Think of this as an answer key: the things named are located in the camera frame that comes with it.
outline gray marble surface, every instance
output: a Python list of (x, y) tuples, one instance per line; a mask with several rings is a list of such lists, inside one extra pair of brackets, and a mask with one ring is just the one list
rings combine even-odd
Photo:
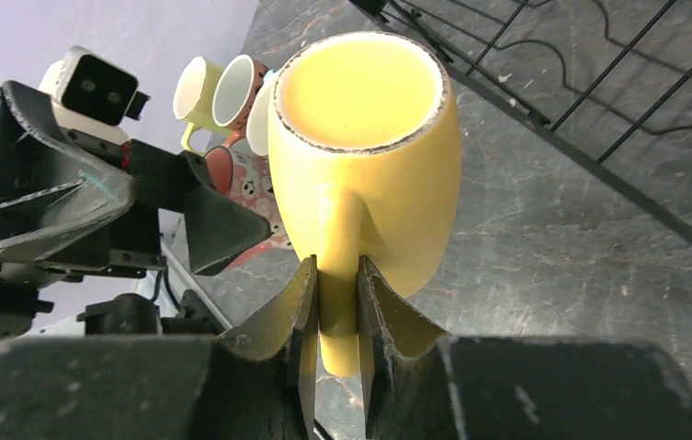
[[(280, 67), (306, 44), (367, 28), (343, 0), (261, 0), (244, 52)], [(411, 303), (461, 334), (647, 338), (692, 382), (692, 247), (491, 104), (458, 84), (456, 95), (464, 135), (456, 225), (437, 275)], [(183, 228), (168, 239), (185, 262)], [(237, 323), (296, 264), (274, 250), (198, 281)], [(319, 371), (317, 419), (335, 438), (364, 438), (358, 378)]]
[[(401, 6), (419, 11), (426, 26), (473, 59), (519, 3), (399, 1)], [(574, 91), (586, 91), (667, 0), (539, 0), (529, 4), (505, 28), (480, 65), (555, 121), (577, 99)], [(406, 29), (393, 19), (390, 25)], [(687, 0), (667, 9), (593, 90), (592, 100), (575, 110), (556, 133), (598, 158), (629, 129), (631, 123), (624, 117), (638, 119), (691, 66), (692, 0)], [(473, 77), (482, 79), (477, 73)], [(489, 88), (497, 90), (494, 85)], [(692, 78), (644, 126), (653, 132), (692, 126)], [(662, 136), (638, 130), (605, 166), (692, 225), (692, 129)]]

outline camera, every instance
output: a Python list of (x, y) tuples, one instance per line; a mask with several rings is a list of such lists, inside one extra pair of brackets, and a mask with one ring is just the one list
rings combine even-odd
[(68, 50), (52, 97), (73, 112), (114, 127), (125, 116), (139, 119), (148, 100), (137, 90), (135, 76), (80, 46)]

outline mug with cartoon print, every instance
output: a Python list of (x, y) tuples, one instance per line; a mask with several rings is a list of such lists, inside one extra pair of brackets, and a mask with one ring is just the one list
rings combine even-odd
[(250, 152), (239, 140), (231, 148), (220, 146), (205, 154), (205, 164), (215, 189), (224, 197), (268, 219), (270, 238), (240, 255), (229, 268), (233, 268), (273, 248), (292, 249), (286, 228), (280, 220), (275, 201), (267, 158)]
[(230, 148), (246, 137), (248, 116), (267, 72), (268, 66), (245, 54), (235, 57), (225, 67), (212, 101), (215, 123), (231, 132), (223, 144), (225, 147)]

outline black wire rack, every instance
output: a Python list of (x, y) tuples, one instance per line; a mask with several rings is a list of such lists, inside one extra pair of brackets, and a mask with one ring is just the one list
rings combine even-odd
[(692, 149), (692, 0), (352, 3), (692, 243), (682, 201), (604, 166), (665, 138)]

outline marble countertop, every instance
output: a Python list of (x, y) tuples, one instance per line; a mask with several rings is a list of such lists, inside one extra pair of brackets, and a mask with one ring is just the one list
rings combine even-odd
[[(344, 0), (261, 0), (244, 52), (278, 68), (318, 39), (373, 28)], [(647, 338), (692, 382), (692, 246), (524, 126), (455, 84), (464, 177), (454, 233), (435, 278), (411, 303), (468, 335)], [(171, 247), (186, 262), (185, 232)], [(198, 277), (240, 322), (286, 284), (297, 260), (273, 250)], [(358, 378), (320, 366), (316, 417), (364, 438)]]

